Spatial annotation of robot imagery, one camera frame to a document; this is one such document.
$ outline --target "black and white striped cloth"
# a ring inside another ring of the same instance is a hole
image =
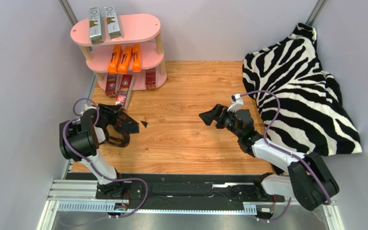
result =
[[[340,86],[323,71],[316,30],[299,23],[285,40],[246,55],[243,83],[248,92],[267,90],[280,99],[280,114],[268,136],[291,150],[330,156],[360,153],[360,137],[342,107]],[[269,94],[251,95],[267,126],[277,110]]]

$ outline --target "wood grain surface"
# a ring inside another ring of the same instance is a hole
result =
[[[100,152],[119,172],[263,174],[271,165],[243,153],[227,129],[206,126],[199,113],[216,104],[229,106],[230,96],[245,92],[241,62],[166,61],[168,79],[159,89],[132,92],[127,111],[139,122],[140,133],[130,135],[125,148],[102,144]],[[96,86],[96,103],[114,104]],[[255,102],[244,97],[255,128],[263,133]],[[148,122],[145,128],[140,121]],[[75,163],[73,172],[88,171]]]

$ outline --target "shelf tier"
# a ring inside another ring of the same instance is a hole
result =
[[[89,38],[89,19],[76,23],[70,31],[70,37],[80,46],[106,46],[146,42],[155,38],[161,29],[159,19],[146,13],[119,15],[119,24],[123,32],[123,38],[110,39],[105,17],[102,18],[103,33],[105,34],[104,42],[92,44]]]
[[[92,54],[92,60],[86,60],[86,65],[97,73],[107,73],[107,66],[112,58],[113,46],[101,46],[94,49]],[[158,66],[164,58],[163,54],[157,54],[157,46],[154,42],[140,43],[141,52],[141,69],[151,69]],[[133,70],[133,62],[130,62],[128,70]]]
[[[133,85],[133,91],[146,90],[146,71],[142,70],[140,72],[128,71],[127,74],[134,76],[135,81]],[[106,88],[107,74],[103,74],[103,80],[98,81],[99,87],[104,91]],[[160,66],[156,67],[156,87],[161,87],[167,81],[167,74],[161,75]]]

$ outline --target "pink shelf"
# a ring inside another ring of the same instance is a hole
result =
[[[140,72],[129,71],[127,73],[133,75],[134,78],[135,78],[135,82],[134,82],[132,90],[134,90],[134,91],[146,90],[146,71],[145,70],[142,70]],[[102,90],[105,90],[106,81],[107,81],[107,74],[104,74],[103,78],[104,78],[104,80],[98,81],[98,83],[99,83],[99,87]],[[166,80],[167,80],[167,74],[164,75],[164,76],[161,75],[160,66],[158,66],[156,68],[156,87],[158,88],[158,87],[162,86],[166,82]]]
[[[159,34],[161,25],[158,18],[151,14],[119,15],[119,24],[123,31],[123,38],[110,39],[107,31],[106,19],[102,19],[105,41],[93,45],[89,38],[89,20],[84,19],[73,26],[70,31],[72,40],[80,46],[106,46],[126,43],[146,42]]]
[[[107,73],[107,66],[112,58],[113,46],[100,46],[94,49],[92,54],[92,60],[86,60],[86,64],[93,72]],[[141,51],[141,68],[151,69],[158,66],[164,58],[163,54],[157,54],[157,47],[154,42],[140,43]],[[129,69],[133,70],[132,62],[130,63]]]

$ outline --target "gray wall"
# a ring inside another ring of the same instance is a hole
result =
[[[55,0],[0,1],[0,230],[34,230],[65,160],[58,124],[93,74]]]
[[[320,60],[341,85],[364,152],[326,161],[341,188],[337,202],[345,228],[368,229],[368,1],[330,0],[314,26]]]
[[[77,19],[91,7],[150,13],[161,21],[166,60],[242,60],[283,40],[316,0],[68,0]]]

